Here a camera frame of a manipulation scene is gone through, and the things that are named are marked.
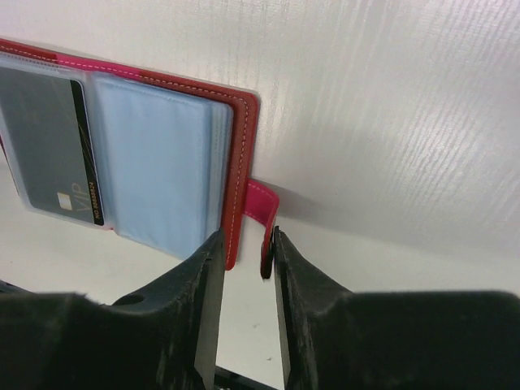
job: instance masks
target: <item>black credit card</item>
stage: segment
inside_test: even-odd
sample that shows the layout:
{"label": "black credit card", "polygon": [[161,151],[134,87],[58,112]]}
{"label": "black credit card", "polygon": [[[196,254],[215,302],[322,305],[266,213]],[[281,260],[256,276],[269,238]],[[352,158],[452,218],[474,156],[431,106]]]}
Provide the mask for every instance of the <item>black credit card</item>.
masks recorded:
{"label": "black credit card", "polygon": [[29,203],[103,225],[81,83],[0,67],[0,109]]}

